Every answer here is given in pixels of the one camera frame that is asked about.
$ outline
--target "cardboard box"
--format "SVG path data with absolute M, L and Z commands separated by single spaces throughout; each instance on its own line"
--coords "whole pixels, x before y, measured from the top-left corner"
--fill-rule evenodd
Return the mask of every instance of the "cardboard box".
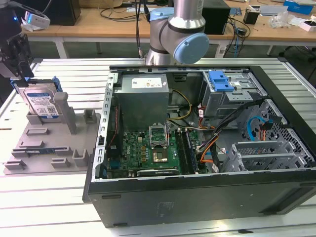
M 313 9 L 312 5 L 300 5 L 291 0 L 285 0 L 284 6 L 288 6 L 288 9 L 287 9 L 288 11 L 293 11 L 293 12 L 297 12 L 297 13 L 301 13 L 305 15 L 309 15 Z
M 299 27 L 308 31 L 308 32 L 315 32 L 316 31 L 316 22 L 313 20 L 307 20 L 302 22 Z

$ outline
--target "plastic bag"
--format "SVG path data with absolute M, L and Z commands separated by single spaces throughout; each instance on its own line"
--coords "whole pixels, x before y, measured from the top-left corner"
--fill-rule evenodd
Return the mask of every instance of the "plastic bag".
M 294 18 L 294 15 L 288 14 L 288 11 L 280 12 L 276 16 L 272 16 L 269 19 L 269 25 L 272 28 L 278 28 L 278 27 L 291 27 L 289 22 Z

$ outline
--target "ram slot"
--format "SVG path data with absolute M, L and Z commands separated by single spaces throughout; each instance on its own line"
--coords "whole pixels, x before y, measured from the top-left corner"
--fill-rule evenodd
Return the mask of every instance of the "ram slot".
M 180 161 L 181 173 L 182 174 L 194 174 L 194 168 L 191 162 L 190 147 L 186 137 L 186 132 L 175 133 L 178 157 Z

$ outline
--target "floor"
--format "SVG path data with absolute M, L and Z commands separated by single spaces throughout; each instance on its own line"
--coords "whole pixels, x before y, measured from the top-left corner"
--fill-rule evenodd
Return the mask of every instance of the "floor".
M 50 42 L 30 42 L 31 51 L 34 58 L 58 58 L 58 52 L 54 43 Z M 148 43 L 141 44 L 144 52 L 149 50 Z M 214 57 L 216 45 L 211 45 L 205 57 Z M 135 43 L 101 43 L 103 53 L 97 54 L 95 43 L 89 42 L 67 42 L 66 49 L 71 58 L 137 58 L 138 51 Z M 266 58 L 268 46 L 245 45 L 240 52 L 242 58 Z M 283 46 L 275 46 L 270 57 L 278 57 L 278 54 L 285 49 Z M 233 53 L 228 53 L 226 57 L 233 57 Z M 308 78 L 316 67 L 316 60 L 309 63 L 310 55 L 301 48 L 291 48 L 285 54 L 285 58 L 298 70 L 305 78 Z M 316 85 L 316 73 L 310 79 Z

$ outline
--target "motherboard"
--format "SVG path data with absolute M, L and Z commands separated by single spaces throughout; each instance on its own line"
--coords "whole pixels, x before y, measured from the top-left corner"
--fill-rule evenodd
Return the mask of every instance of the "motherboard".
M 166 147 L 153 145 L 165 139 Z M 194 130 L 125 132 L 122 156 L 110 159 L 108 173 L 117 177 L 155 176 L 159 171 L 169 175 L 194 173 L 197 168 L 194 151 L 199 145 Z

